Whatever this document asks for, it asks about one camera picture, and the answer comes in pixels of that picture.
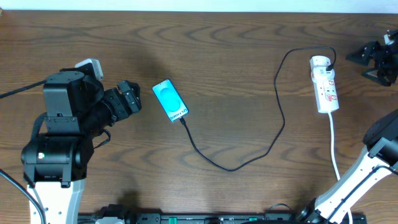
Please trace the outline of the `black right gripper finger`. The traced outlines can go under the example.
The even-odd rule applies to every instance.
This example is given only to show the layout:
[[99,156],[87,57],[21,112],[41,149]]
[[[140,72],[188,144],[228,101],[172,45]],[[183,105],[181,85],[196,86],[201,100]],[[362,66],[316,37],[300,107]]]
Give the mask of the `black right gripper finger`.
[[365,72],[362,73],[362,76],[382,86],[392,85],[390,79],[385,75],[383,71],[380,70],[373,70],[373,69],[366,70]]
[[347,54],[345,59],[358,65],[368,66],[369,62],[376,58],[380,46],[378,41],[368,42],[358,50]]

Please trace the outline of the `silver Galaxy smartphone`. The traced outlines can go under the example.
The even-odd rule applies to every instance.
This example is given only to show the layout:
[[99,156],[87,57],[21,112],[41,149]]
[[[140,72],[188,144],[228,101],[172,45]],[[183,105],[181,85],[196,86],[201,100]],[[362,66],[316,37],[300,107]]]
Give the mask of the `silver Galaxy smartphone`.
[[188,107],[182,100],[171,80],[166,79],[156,84],[152,87],[152,91],[171,122],[174,122],[189,113]]

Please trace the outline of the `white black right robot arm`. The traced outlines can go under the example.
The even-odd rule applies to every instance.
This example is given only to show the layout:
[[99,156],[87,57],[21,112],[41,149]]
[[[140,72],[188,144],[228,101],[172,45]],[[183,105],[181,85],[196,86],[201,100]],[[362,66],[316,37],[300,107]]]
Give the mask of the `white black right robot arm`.
[[314,199],[297,215],[307,223],[342,223],[345,216],[353,223],[351,207],[376,183],[397,174],[397,111],[376,121],[363,137],[364,147],[355,163],[339,173],[335,158],[335,130],[332,113],[339,108],[334,81],[335,61],[315,55],[310,59],[317,110],[330,121],[331,163],[337,182],[327,192]]

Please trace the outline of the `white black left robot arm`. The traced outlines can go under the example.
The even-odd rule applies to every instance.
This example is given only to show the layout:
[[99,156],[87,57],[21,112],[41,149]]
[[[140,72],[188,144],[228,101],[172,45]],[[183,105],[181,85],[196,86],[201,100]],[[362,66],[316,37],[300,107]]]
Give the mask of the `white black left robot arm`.
[[105,90],[99,72],[84,65],[47,77],[43,93],[46,112],[21,153],[30,221],[77,223],[93,139],[141,110],[140,87],[122,80]]

